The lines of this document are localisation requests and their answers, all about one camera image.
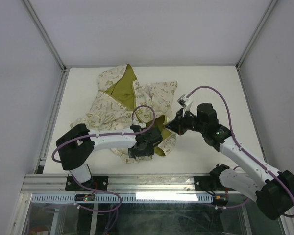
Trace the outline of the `cream green printed jacket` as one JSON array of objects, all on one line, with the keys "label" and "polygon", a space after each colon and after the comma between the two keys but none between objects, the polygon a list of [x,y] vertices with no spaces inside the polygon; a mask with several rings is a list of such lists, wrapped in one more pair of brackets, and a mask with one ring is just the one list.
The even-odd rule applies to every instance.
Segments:
[{"label": "cream green printed jacket", "polygon": [[90,110],[70,127],[84,123],[90,130],[122,130],[133,123],[151,125],[163,137],[154,151],[164,157],[176,145],[176,134],[165,129],[165,124],[173,118],[177,85],[176,81],[141,85],[129,64],[119,65],[98,75],[98,93]]}]

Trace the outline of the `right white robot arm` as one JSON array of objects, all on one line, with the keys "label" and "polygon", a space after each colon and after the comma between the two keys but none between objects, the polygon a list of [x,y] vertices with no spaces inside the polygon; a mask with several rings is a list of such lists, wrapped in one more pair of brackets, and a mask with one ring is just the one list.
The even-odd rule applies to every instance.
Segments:
[{"label": "right white robot arm", "polygon": [[201,133],[209,146],[227,156],[244,171],[244,174],[239,174],[226,165],[217,165],[210,171],[210,186],[240,192],[254,201],[271,220],[282,215],[294,218],[294,213],[286,213],[294,209],[294,175],[288,170],[278,170],[245,150],[231,130],[219,124],[212,104],[199,104],[197,114],[194,115],[190,111],[192,102],[181,100],[179,103],[181,109],[166,128],[179,135],[188,130]]}]

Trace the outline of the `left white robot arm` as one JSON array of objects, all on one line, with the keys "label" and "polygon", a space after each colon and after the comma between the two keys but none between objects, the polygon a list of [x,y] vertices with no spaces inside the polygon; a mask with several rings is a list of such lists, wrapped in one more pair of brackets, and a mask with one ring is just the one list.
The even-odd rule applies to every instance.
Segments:
[{"label": "left white robot arm", "polygon": [[78,124],[56,141],[52,158],[61,163],[63,170],[71,173],[80,189],[88,190],[93,178],[86,160],[93,152],[121,148],[127,150],[130,159],[136,159],[154,155],[154,148],[162,140],[157,127],[131,125],[123,130],[95,131],[89,130],[85,124]]}]

